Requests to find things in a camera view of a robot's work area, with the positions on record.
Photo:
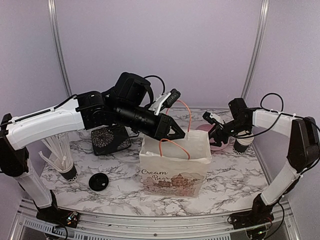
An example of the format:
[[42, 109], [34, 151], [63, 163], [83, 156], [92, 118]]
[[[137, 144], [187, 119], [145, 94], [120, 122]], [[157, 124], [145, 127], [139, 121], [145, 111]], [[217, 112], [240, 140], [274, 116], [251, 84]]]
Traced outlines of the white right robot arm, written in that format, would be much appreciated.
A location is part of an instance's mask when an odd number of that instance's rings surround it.
[[[311, 92], [299, 100], [294, 97], [289, 103], [293, 112], [314, 117], [316, 124], [320, 124], [320, 94]], [[253, 141], [256, 147], [255, 154], [260, 164], [266, 166], [265, 175], [273, 180], [280, 172], [288, 153], [289, 139], [274, 131], [258, 136]], [[287, 199], [293, 212], [306, 215], [315, 215], [320, 212], [320, 164], [305, 174], [303, 180], [288, 194]]]

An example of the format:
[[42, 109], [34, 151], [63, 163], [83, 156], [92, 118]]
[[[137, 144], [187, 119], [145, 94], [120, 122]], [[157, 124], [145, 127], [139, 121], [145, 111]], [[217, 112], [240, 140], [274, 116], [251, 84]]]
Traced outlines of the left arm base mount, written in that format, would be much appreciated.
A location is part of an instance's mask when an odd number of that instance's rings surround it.
[[37, 209], [36, 218], [45, 222], [62, 225], [65, 227], [76, 228], [79, 222], [80, 214], [75, 210], [67, 210], [58, 207], [57, 199], [52, 190], [51, 194], [51, 205], [45, 208]]

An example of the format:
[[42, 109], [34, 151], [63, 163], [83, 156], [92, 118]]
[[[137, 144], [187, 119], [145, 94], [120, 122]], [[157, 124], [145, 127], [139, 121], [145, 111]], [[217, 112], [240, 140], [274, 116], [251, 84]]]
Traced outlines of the white printed paper bag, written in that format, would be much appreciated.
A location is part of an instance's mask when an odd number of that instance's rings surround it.
[[206, 131], [188, 128], [184, 138], [142, 139], [140, 176], [145, 194], [195, 198], [212, 162]]

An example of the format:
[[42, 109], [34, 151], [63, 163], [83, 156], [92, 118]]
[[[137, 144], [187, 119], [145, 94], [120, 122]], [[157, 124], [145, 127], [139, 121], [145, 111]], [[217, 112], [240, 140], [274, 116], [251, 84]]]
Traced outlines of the stack of paper cups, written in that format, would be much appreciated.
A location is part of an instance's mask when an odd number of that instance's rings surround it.
[[233, 145], [233, 152], [237, 155], [242, 155], [253, 142], [253, 140], [254, 137], [236, 138]]

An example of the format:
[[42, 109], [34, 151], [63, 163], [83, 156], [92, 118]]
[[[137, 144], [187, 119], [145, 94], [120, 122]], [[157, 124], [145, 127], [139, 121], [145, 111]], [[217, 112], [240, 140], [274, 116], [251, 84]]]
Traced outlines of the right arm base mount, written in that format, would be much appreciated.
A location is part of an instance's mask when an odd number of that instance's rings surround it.
[[260, 193], [254, 198], [250, 210], [232, 213], [228, 217], [228, 223], [232, 224], [235, 230], [261, 225], [274, 220], [272, 210], [276, 202], [271, 205], [266, 205], [261, 195]]

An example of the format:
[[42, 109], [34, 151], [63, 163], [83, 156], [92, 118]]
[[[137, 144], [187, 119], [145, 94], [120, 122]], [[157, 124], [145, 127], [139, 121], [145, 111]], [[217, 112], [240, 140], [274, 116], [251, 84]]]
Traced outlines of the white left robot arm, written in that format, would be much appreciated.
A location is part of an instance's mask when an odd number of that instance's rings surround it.
[[120, 124], [155, 140], [177, 140], [185, 132], [162, 113], [180, 97], [173, 89], [154, 99], [151, 83], [134, 73], [123, 72], [104, 92], [75, 94], [62, 103], [29, 115], [6, 114], [0, 124], [0, 168], [16, 179], [38, 209], [53, 223], [63, 219], [52, 191], [33, 171], [27, 145], [71, 131]]

